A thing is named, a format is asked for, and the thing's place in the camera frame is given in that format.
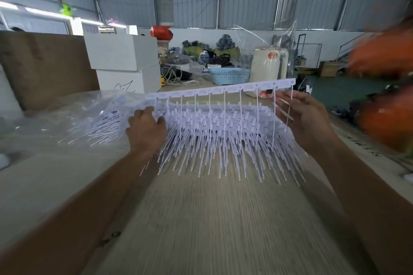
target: red plastic bag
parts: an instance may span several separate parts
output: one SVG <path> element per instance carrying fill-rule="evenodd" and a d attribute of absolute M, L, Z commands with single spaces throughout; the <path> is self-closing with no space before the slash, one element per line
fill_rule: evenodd
<path fill-rule="evenodd" d="M 152 25 L 150 33 L 152 37 L 156 37 L 157 40 L 171 40 L 173 33 L 169 30 L 170 26 L 164 25 Z"/>

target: fluorescent light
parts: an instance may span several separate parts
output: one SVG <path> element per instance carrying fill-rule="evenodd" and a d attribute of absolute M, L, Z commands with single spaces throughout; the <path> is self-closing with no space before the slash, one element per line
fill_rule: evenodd
<path fill-rule="evenodd" d="M 117 23 L 109 23 L 109 25 L 114 26 L 114 27 L 120 27 L 121 29 L 125 29 L 125 28 L 126 28 L 126 25 L 117 24 Z"/>
<path fill-rule="evenodd" d="M 39 10 L 39 9 L 33 9 L 33 8 L 26 8 L 25 9 L 28 12 L 32 12 L 32 13 L 36 13 L 36 14 L 40 14 L 40 15 L 45 15 L 47 17 L 57 17 L 59 19 L 64 19 L 64 20 L 70 20 L 70 17 L 67 15 L 63 15 L 60 13 L 55 13 L 55 12 L 49 12 L 49 11 L 43 11 L 43 10 Z"/>
<path fill-rule="evenodd" d="M 86 23 L 86 24 L 104 25 L 102 22 L 92 21 L 92 20 L 87 20 L 87 19 L 80 19 L 80 21 L 82 21 L 82 23 Z"/>
<path fill-rule="evenodd" d="M 18 7 L 12 3 L 0 1 L 0 7 L 1 8 L 7 8 L 7 9 L 13 9 L 13 10 L 18 10 Z"/>

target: blue plastic basket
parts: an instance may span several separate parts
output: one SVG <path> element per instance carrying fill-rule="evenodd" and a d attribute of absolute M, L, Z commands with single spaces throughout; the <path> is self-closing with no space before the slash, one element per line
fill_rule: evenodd
<path fill-rule="evenodd" d="M 250 79 L 251 70 L 239 67 L 217 67 L 209 69 L 212 81 L 217 85 L 244 84 Z"/>

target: white kettle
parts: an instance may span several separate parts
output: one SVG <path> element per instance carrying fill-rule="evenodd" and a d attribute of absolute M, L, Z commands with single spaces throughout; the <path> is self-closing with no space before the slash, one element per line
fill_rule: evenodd
<path fill-rule="evenodd" d="M 288 51 L 278 47 L 258 47 L 254 49 L 250 82 L 271 81 L 287 77 Z M 265 98 L 265 92 L 258 92 L 259 97 Z M 255 92 L 249 95 L 256 97 Z"/>

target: orange blurred object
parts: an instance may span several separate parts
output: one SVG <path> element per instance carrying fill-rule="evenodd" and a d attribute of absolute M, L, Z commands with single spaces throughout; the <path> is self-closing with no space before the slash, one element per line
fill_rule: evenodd
<path fill-rule="evenodd" d="M 173 37 L 173 33 L 169 30 L 169 27 L 170 26 L 152 25 L 150 34 L 152 37 L 156 37 L 157 40 L 169 41 Z"/>
<path fill-rule="evenodd" d="M 394 29 L 357 44 L 350 53 L 347 72 L 370 76 L 413 72 L 412 30 Z"/>
<path fill-rule="evenodd" d="M 378 97 L 360 110 L 358 123 L 373 139 L 410 154 L 413 144 L 413 85 Z"/>

